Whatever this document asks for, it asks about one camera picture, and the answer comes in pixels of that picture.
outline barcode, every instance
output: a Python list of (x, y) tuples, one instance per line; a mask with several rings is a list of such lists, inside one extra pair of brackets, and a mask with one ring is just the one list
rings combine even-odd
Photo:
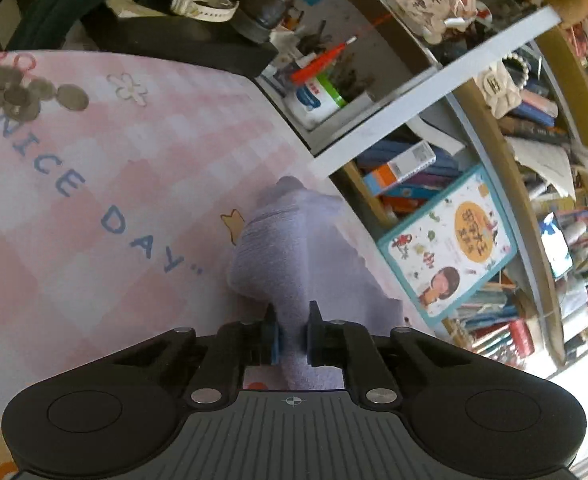
[(394, 173), (395, 179), (400, 180), (400, 178), (403, 176), (403, 172), (398, 167), (398, 164), (393, 162), (392, 160), (390, 160), (388, 162), (388, 166), (389, 166), (389, 169), (392, 170), (392, 173)]
[(427, 145), (421, 143), (413, 147), (412, 153), (419, 164), (423, 164), (432, 158), (432, 153)]

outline blue label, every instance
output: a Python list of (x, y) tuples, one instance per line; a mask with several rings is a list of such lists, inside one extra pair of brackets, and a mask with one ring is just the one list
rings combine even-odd
[(303, 85), (301, 88), (296, 90), (296, 98), (301, 102), (301, 104), (312, 111), (314, 108), (318, 108), (321, 105), (321, 101), (319, 101), (306, 85)]

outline white container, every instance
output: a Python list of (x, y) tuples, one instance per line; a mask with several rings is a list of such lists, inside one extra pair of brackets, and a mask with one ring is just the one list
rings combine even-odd
[(306, 130), (313, 130), (346, 105), (324, 74), (287, 94), (283, 103)]

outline pink book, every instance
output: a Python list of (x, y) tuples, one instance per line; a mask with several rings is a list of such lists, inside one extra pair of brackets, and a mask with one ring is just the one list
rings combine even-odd
[(525, 89), (520, 91), (520, 98), (524, 103), (538, 108), (538, 110), (542, 111), (543, 113), (546, 113), (547, 115), (554, 118), (558, 117), (558, 105), (554, 101), (550, 101), (545, 97)]

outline pearl bracelet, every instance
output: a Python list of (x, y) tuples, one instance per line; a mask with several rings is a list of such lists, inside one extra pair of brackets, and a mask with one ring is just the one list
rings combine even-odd
[(522, 68), (523, 70), (523, 81), (520, 82), (520, 84), (517, 84), (517, 88), (519, 90), (523, 90), (525, 88), (525, 85), (528, 82), (528, 79), (530, 78), (530, 69), (528, 67), (528, 64), (525, 62), (525, 60), (519, 56), (518, 54), (514, 54), (513, 52), (509, 53), (507, 56), (503, 57), (504, 60), (508, 60), (508, 59), (513, 59), (514, 61), (516, 61)]

